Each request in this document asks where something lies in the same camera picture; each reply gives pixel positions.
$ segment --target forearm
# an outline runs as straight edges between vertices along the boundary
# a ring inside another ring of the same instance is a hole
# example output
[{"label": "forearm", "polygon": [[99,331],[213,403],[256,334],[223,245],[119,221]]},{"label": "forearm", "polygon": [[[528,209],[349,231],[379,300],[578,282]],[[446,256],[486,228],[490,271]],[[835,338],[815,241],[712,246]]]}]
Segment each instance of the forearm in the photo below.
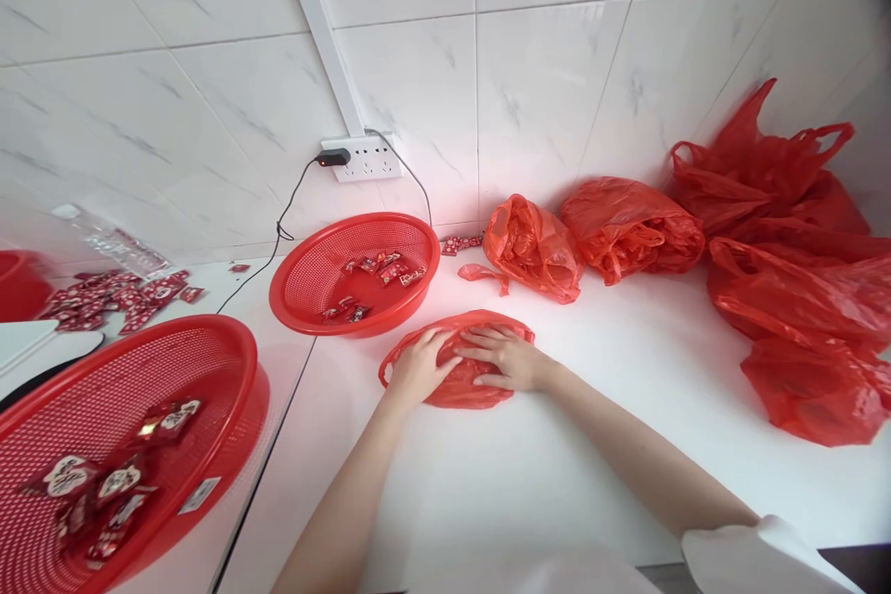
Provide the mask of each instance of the forearm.
[{"label": "forearm", "polygon": [[690,529],[758,523],[754,511],[699,465],[565,367],[547,374],[542,390],[675,536]]},{"label": "forearm", "polygon": [[385,397],[303,530],[272,594],[352,594],[409,409]]}]

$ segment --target person's right hand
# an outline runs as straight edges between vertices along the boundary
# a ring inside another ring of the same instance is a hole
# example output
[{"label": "person's right hand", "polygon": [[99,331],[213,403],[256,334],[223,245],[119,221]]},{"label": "person's right hand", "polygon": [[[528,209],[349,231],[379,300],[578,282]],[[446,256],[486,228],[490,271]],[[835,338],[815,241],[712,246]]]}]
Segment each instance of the person's right hand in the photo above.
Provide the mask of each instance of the person's right hand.
[{"label": "person's right hand", "polygon": [[510,328],[471,328],[461,332],[461,338],[481,347],[459,348],[455,355],[491,362],[504,374],[478,376],[474,385],[534,392],[542,390],[547,378],[561,366]]}]

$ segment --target person's left hand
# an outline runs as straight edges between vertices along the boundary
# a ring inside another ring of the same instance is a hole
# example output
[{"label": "person's left hand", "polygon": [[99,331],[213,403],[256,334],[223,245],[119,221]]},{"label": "person's left hand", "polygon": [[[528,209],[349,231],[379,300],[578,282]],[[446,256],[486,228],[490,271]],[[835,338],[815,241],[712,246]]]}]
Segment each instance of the person's left hand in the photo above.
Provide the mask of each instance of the person's left hand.
[{"label": "person's left hand", "polygon": [[441,367],[436,366],[439,349],[452,336],[451,331],[428,329],[418,342],[408,346],[396,360],[390,386],[384,398],[403,408],[414,408],[429,397],[446,379],[449,372],[464,358],[452,357]]}]

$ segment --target red plastic bag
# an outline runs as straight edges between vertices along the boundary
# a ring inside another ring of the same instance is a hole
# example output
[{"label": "red plastic bag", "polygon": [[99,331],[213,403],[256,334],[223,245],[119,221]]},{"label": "red plastic bag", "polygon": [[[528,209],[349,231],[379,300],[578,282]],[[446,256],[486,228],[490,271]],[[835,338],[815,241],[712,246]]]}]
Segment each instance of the red plastic bag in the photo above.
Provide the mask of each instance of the red plastic bag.
[{"label": "red plastic bag", "polygon": [[891,341],[891,254],[802,266],[732,239],[709,242],[707,287],[721,314],[746,336],[804,345],[840,339],[880,353]]},{"label": "red plastic bag", "polygon": [[769,337],[740,367],[771,424],[823,446],[871,443],[891,409],[891,366],[841,343],[812,348]]},{"label": "red plastic bag", "polygon": [[458,270],[458,275],[464,280],[474,281],[481,278],[494,278],[501,284],[501,290],[498,291],[498,297],[507,297],[510,294],[510,279],[507,274],[492,271],[488,267],[470,263],[464,265]]},{"label": "red plastic bag", "polygon": [[[393,364],[402,352],[412,343],[420,339],[420,335],[431,328],[451,329],[454,333],[445,342],[436,357],[437,366],[443,365],[449,359],[455,356],[456,348],[473,348],[472,343],[464,341],[459,336],[461,332],[470,328],[486,328],[493,325],[501,327],[509,327],[517,334],[522,336],[530,343],[536,342],[536,335],[531,329],[527,328],[522,322],[503,316],[493,311],[485,311],[483,309],[477,311],[468,311],[460,316],[450,316],[437,320],[427,327],[413,331],[407,334],[390,353],[384,357],[381,367],[378,369],[378,378],[381,385],[387,387],[389,384],[384,378],[386,369]],[[477,376],[484,374],[500,375],[498,367],[488,362],[479,360],[465,359],[457,367],[452,369],[451,373],[445,377],[443,384],[427,397],[425,403],[440,408],[491,408],[505,399],[513,396],[513,390],[504,390],[502,388],[488,387],[486,385],[474,385],[473,380]]]},{"label": "red plastic bag", "polygon": [[638,271],[683,274],[705,247],[702,225],[640,181],[604,176],[581,184],[560,208],[578,250],[606,285]]},{"label": "red plastic bag", "polygon": [[[761,135],[758,112],[776,82],[765,82],[742,104],[711,148],[679,142],[671,149],[678,202],[703,221],[709,238],[748,239],[746,224],[764,217],[869,234],[845,188],[823,169],[854,136],[854,127],[827,125],[789,139]],[[832,145],[823,150],[820,141],[832,135]],[[690,151],[688,160],[682,149]]]},{"label": "red plastic bag", "polygon": [[496,269],[545,297],[561,304],[578,299],[585,265],[575,240],[557,216],[522,195],[492,213],[483,250]]}]

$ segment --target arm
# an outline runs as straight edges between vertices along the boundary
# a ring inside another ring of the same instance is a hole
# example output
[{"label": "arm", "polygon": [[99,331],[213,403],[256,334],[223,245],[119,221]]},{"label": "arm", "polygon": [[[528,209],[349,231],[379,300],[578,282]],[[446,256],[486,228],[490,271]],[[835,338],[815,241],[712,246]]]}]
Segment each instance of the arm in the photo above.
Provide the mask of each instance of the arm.
[{"label": "arm", "polygon": [[492,362],[503,376],[475,382],[549,396],[581,429],[652,515],[678,538],[690,529],[755,526],[758,515],[646,424],[510,329],[472,329],[480,348],[456,351]]},{"label": "arm", "polygon": [[297,540],[272,594],[356,591],[402,430],[413,409],[461,361],[453,357],[436,368],[449,336],[430,329],[399,357],[390,387]]}]

